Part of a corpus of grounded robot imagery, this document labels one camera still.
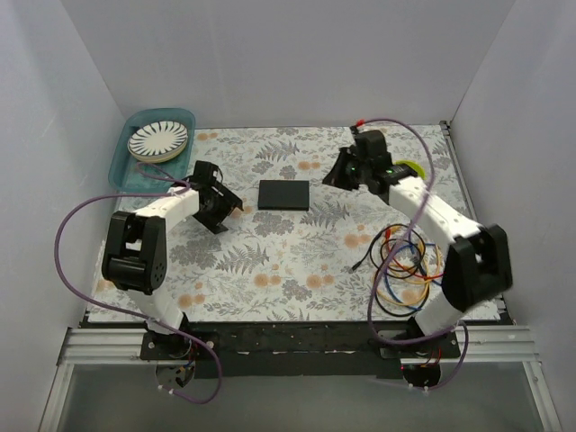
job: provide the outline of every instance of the white wall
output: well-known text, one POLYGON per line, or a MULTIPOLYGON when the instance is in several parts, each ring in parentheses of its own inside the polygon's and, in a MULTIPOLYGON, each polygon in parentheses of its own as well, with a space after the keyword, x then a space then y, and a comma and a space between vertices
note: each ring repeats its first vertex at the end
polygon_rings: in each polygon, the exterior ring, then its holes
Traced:
POLYGON ((125 115, 452 119, 513 0, 62 0, 125 115))
POLYGON ((576 425, 575 21, 573 1, 516 1, 453 123, 481 220, 508 231, 508 306, 535 333, 565 430, 576 425))
MULTIPOLYGON (((108 190, 123 118, 59 0, 0 0, 0 35, 0 429, 20 432, 38 427, 83 309, 56 276, 54 234, 108 190)), ((66 235, 65 268, 85 292, 109 210, 86 210, 66 235)))

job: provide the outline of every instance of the blue plastic tray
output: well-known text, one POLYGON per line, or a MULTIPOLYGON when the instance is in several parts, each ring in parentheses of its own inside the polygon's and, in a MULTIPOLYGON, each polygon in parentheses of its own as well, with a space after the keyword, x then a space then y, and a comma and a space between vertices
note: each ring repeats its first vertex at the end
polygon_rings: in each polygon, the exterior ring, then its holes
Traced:
MULTIPOLYGON (((190 163, 190 151, 194 143, 194 128, 196 119, 194 115, 181 108, 158 108, 154 110, 140 111, 132 115, 124 124, 124 128, 118 139, 116 151, 110 165, 108 173, 108 182, 110 185, 121 192, 136 193, 161 193, 168 190, 169 182, 161 182, 151 178, 144 177, 136 171, 138 160, 128 151, 128 140, 134 132, 147 124, 153 122, 180 122, 188 129, 188 144, 182 153, 174 159, 158 164, 165 171, 170 173, 174 178, 186 177, 188 164, 190 163)), ((158 174, 151 168, 144 168, 143 171, 149 171, 152 174, 158 174)))

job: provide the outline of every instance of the black wire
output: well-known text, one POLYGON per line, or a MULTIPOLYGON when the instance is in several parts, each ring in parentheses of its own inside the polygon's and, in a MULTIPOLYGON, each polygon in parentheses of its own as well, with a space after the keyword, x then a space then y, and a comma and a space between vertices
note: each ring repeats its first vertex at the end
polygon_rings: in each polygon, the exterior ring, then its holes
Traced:
MULTIPOLYGON (((397 241, 397 239, 396 239, 396 238, 388 238, 388 239, 387 239, 386 241, 384 241, 384 242, 382 243, 382 245, 380 246, 380 258, 382 259, 382 262, 384 262, 384 253, 383 253, 383 250, 384 250, 384 248, 386 247, 386 245, 387 245, 388 243, 390 243, 391 241, 397 241)), ((386 269, 386 275, 387 275, 388 277, 391 277, 392 279, 401 279, 401 280, 403 280, 403 279, 408 279, 409 277, 415 275, 416 272, 419 270, 419 266, 422 265, 422 261, 424 260, 424 254, 422 253, 422 251, 420 250, 420 248, 418 247, 418 245, 417 245, 416 243, 411 242, 411 241, 409 241, 409 240, 403 240, 403 242, 405 242, 406 244, 414 247, 414 248, 418 251, 418 261, 417 261, 417 263, 416 263, 414 266, 412 266, 412 267, 410 267, 410 268, 407 268, 407 269, 405 269, 405 270, 401 270, 401 271, 398 271, 398 272, 397 272, 397 273, 401 273, 401 272, 406 273, 406 275, 404 275, 404 276, 396 276, 396 275, 394 275, 394 274, 390 274, 390 273, 388 273, 388 269, 386 269)))
POLYGON ((395 317, 395 318, 406 318, 409 316, 414 315, 415 313, 419 312, 420 309, 422 309, 424 307, 424 305, 426 304, 426 302, 428 301, 428 297, 430 296, 430 290, 426 291, 426 295, 424 296, 424 298, 422 299, 422 303, 419 304, 418 306, 415 306, 415 308, 417 308, 418 310, 411 310, 410 312, 406 312, 406 313, 395 313, 392 312, 390 310, 387 310, 384 305, 382 304, 382 302, 380 301, 379 295, 378 293, 376 293, 376 304, 378 304, 378 307, 380 309, 382 309, 382 312, 387 313, 388 315, 390 315, 391 317, 395 317))
MULTIPOLYGON (((365 253, 364 256, 362 257, 362 259, 360 259, 360 261, 358 261, 356 264, 352 265, 352 267, 350 268, 350 273, 353 273, 354 271, 356 271, 356 269, 357 269, 359 266, 361 266, 362 263, 363 263, 368 257, 370 257, 370 261, 372 262, 372 265, 373 265, 374 267, 378 268, 378 265, 376 264, 376 262, 374 261, 374 258, 373 258, 373 256, 372 256, 372 249, 374 248, 374 245, 376 244, 376 242, 378 241, 378 239, 382 236, 382 234, 383 234, 384 232, 386 232, 386 230, 389 230, 389 229, 391 229, 391 228, 396 228, 396 227, 400 227, 400 228, 405 228, 405 229, 407 229, 407 228, 408 228, 408 225, 405 225, 405 224, 403 224, 403 223, 393 223, 392 225, 388 225, 388 226, 385 227, 384 229, 381 229, 380 231, 378 231, 378 233, 374 236, 374 238, 373 238, 372 241, 370 242, 370 245, 368 246, 368 250, 366 250, 366 253, 365 253)), ((424 242, 424 239, 422 238, 422 236, 420 236, 416 231, 412 231, 412 233, 418 238, 419 242, 420 242, 422 245, 425 245, 425 244, 426 244, 426 243, 424 242)), ((397 240, 397 239, 396 239, 396 238, 389 238, 389 239, 386 241, 386 243, 384 243, 384 244, 387 244, 387 243, 388 243, 389 241, 391 241, 391 240, 397 240)), ((421 255, 421 252, 420 252, 419 247, 417 247, 414 243, 411 243, 411 245, 412 245, 413 247, 415 247, 416 250, 418 251, 418 258, 419 258, 419 260, 418 260, 418 262, 415 264, 415 266, 421 265, 421 264, 422 264, 422 261, 423 261, 423 259, 424 259, 424 256, 421 255)), ((406 270, 399 270, 397 273, 407 273, 407 271, 406 271, 406 270)), ((414 275, 414 274, 409 274, 409 275, 408 275, 406 278, 404 278, 404 279, 407 279, 407 278, 410 277, 411 275, 414 275)))
MULTIPOLYGON (((374 261, 374 258, 372 257, 372 249, 374 248, 374 245, 376 244, 376 242, 378 241, 378 239, 382 236, 382 234, 384 232, 386 232, 386 230, 389 230, 390 228, 395 228, 395 227, 401 227, 401 228, 405 228, 407 229, 408 226, 403 224, 403 223, 393 223, 392 225, 389 225, 383 229, 381 229, 380 231, 378 231, 378 233, 374 236, 374 238, 372 239, 372 241, 370 242, 370 245, 368 245, 368 250, 366 250, 366 253, 364 254, 364 256, 362 257, 362 259, 360 259, 360 261, 358 261, 356 264, 354 264, 351 268, 350 268, 350 273, 353 273, 359 266, 362 265, 362 263, 368 258, 370 257, 370 261, 372 262, 373 266, 376 267, 378 269, 378 271, 380 271, 381 267, 384 264, 384 258, 383 258, 383 248, 386 247, 386 245, 388 243, 390 243, 391 241, 398 241, 397 238, 388 238, 380 247, 380 256, 382 258, 382 263, 380 265, 377 265, 374 261)), ((416 231, 412 231, 412 234, 414 234, 417 238, 418 241, 420 242, 421 245, 426 245, 426 243, 424 242, 424 239, 422 238, 422 236, 420 236, 416 231)), ((407 270, 401 270, 398 271, 397 273, 409 273, 406 277, 398 277, 398 276, 394 276, 392 274, 389 274, 388 271, 386 271, 386 275, 388 275, 389 277, 395 278, 395 279, 408 279, 409 277, 413 276, 417 271, 420 271, 420 273, 423 276, 427 276, 426 271, 424 270, 423 266, 422 266, 422 262, 424 261, 424 253, 422 253, 420 251, 420 248, 418 247, 418 245, 412 241, 409 240, 403 240, 404 242, 406 242, 409 245, 412 245, 417 251, 418 251, 418 261, 416 262, 416 264, 413 267, 410 267, 407 270), (412 270, 413 268, 415 268, 415 271, 413 273, 410 274, 409 270, 412 270)), ((414 315, 415 313, 419 312, 420 309, 422 309, 424 307, 424 305, 426 304, 426 302, 428 301, 428 297, 430 296, 430 290, 426 291, 426 295, 424 296, 424 299, 422 299, 422 303, 418 306, 415 306, 415 308, 417 310, 411 310, 409 312, 406 313, 395 313, 392 312, 391 310, 387 310, 386 307, 382 304, 378 293, 375 295, 375 299, 376 299, 376 304, 378 305, 378 307, 386 314, 390 315, 391 317, 394 318, 407 318, 409 316, 414 315)))

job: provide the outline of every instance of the decorative plate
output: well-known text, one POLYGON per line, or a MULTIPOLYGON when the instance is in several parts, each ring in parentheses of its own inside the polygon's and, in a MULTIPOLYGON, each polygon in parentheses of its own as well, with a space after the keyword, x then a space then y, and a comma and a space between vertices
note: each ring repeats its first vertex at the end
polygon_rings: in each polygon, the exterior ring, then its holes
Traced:
POLYGON ((188 129, 176 121, 157 121, 138 129, 128 141, 128 151, 143 162, 175 158, 188 142, 188 129))

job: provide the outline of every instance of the tangled wires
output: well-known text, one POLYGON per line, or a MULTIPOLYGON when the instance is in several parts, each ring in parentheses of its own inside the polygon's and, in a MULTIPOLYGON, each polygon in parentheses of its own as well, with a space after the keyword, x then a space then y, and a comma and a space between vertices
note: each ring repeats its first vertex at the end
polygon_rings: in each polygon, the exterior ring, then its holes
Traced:
POLYGON ((386 269, 383 275, 384 284, 386 286, 386 291, 388 292, 388 294, 378 289, 377 295, 375 297, 376 303, 378 304, 380 309, 382 309, 388 315, 391 315, 396 318, 406 318, 413 315, 417 311, 420 311, 426 304, 426 301, 428 300, 428 297, 430 295, 430 285, 431 284, 440 285, 437 279, 442 277, 442 274, 439 272, 436 272, 436 274, 434 275, 428 275, 429 269, 428 269, 428 261, 426 260, 426 248, 428 247, 434 248, 436 252, 436 269, 440 268, 440 262, 441 262, 440 251, 436 245, 432 243, 426 243, 424 239, 415 231, 411 233, 414 234, 414 236, 416 237, 415 242, 412 241, 411 235, 408 239, 393 237, 393 235, 398 230, 406 228, 407 226, 402 223, 395 223, 380 230, 370 242, 368 250, 362 257, 362 259, 358 261, 356 264, 354 264, 350 269, 350 272, 354 272, 367 258, 369 258, 372 265, 376 268, 376 271, 374 273, 375 277, 382 267, 382 264, 376 264, 376 260, 374 259, 373 255, 374 246, 376 246, 378 240, 383 237, 383 242, 379 247, 379 255, 381 263, 383 263, 386 260, 386 257, 390 254, 394 244, 397 241, 405 243, 403 246, 399 248, 398 254, 394 257, 391 264, 386 269), (403 265, 399 261, 398 257, 401 256, 402 253, 404 254, 408 253, 408 255, 410 256, 409 258, 411 261, 411 265, 403 265), (416 295, 415 299, 401 301, 394 292, 394 290, 392 289, 389 278, 402 280, 408 284, 419 285, 422 288, 416 295), (409 309, 409 311, 406 313, 392 312, 391 310, 387 309, 384 306, 382 300, 396 306, 407 308, 409 309))

